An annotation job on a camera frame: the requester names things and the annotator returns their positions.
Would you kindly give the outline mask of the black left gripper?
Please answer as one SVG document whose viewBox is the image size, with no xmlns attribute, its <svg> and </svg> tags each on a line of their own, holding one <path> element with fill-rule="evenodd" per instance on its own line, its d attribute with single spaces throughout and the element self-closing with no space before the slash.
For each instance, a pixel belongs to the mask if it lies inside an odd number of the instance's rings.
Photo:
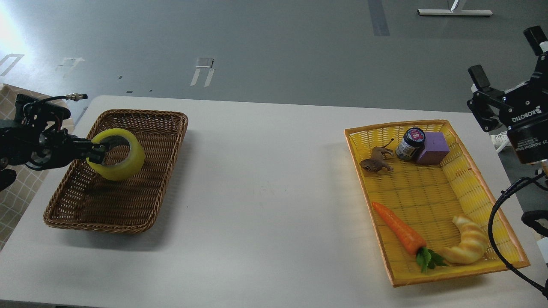
<svg viewBox="0 0 548 308">
<path fill-rule="evenodd" d="M 108 152 L 108 144 L 92 143 L 85 138 L 76 135 L 66 135 L 61 143 L 53 145 L 49 159 L 43 163 L 43 167 L 62 167 L 74 160 L 87 158 L 89 164 L 102 165 L 104 155 Z"/>
</svg>

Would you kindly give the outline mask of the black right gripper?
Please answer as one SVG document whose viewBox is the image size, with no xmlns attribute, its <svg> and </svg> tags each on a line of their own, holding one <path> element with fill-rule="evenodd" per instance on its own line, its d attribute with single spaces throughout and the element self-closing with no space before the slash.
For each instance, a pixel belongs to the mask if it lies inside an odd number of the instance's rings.
<svg viewBox="0 0 548 308">
<path fill-rule="evenodd" d="M 505 126 L 518 160 L 534 164 L 548 158 L 547 56 L 542 55 L 548 39 L 540 26 L 526 28 L 523 35 L 539 56 L 530 80 L 503 92 L 491 87 L 482 65 L 470 66 L 474 89 L 467 106 L 483 131 Z"/>
</svg>

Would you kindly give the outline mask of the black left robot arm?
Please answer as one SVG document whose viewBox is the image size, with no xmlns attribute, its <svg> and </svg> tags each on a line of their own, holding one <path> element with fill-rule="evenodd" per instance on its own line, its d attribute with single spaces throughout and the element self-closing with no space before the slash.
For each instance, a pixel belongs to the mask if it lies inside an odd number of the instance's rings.
<svg viewBox="0 0 548 308">
<path fill-rule="evenodd" d="M 113 149 L 108 142 L 92 142 L 72 135 L 62 127 L 70 111 L 53 103 L 57 96 L 38 99 L 18 94 L 15 117 L 2 120 L 0 127 L 0 188 L 5 190 L 16 180 L 12 166 L 32 170 L 50 170 L 67 166 L 74 160 L 102 163 Z"/>
</svg>

